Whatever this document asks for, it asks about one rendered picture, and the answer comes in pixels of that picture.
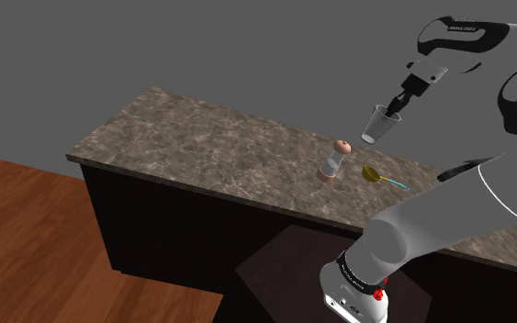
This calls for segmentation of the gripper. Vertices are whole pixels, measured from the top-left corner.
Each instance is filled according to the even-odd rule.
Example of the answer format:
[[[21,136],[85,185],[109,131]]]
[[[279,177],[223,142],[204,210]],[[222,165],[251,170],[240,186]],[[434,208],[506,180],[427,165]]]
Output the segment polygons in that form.
[[[412,96],[420,97],[429,87],[428,82],[411,73],[401,84],[402,93],[388,104],[386,116],[393,117],[409,103]]]

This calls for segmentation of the grey cup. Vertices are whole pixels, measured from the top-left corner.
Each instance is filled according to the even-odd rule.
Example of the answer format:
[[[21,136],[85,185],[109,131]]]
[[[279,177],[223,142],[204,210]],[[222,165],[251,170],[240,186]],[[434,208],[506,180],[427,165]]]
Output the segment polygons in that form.
[[[367,144],[375,144],[401,121],[399,113],[388,114],[388,108],[383,105],[376,105],[371,117],[367,121],[361,140]]]

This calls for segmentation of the wooden pepper mill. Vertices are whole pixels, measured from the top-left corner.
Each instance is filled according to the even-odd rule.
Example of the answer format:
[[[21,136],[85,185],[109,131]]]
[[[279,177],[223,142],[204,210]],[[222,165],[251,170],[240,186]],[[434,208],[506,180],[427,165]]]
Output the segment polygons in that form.
[[[352,151],[345,140],[336,140],[332,144],[332,152],[317,170],[316,176],[323,183],[330,183],[338,172],[344,157]]]

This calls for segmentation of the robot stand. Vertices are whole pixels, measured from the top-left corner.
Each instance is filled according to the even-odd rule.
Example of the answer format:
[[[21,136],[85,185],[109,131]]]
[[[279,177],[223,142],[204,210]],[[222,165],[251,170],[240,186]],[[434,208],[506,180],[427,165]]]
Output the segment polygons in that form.
[[[354,242],[290,226],[242,263],[236,272],[275,323],[346,323],[329,309],[321,267]],[[401,271],[388,278],[387,323],[425,323],[432,297]]]

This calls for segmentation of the dark kitchen counter cabinet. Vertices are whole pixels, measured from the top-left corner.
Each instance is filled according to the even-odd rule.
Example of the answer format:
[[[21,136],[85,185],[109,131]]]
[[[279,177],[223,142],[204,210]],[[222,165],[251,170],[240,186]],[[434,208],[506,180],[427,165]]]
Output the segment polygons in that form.
[[[111,267],[220,294],[212,323],[275,323],[236,269],[286,228],[361,234],[188,184],[92,166],[83,174]],[[517,268],[443,251],[400,271],[432,297],[425,323],[517,323]]]

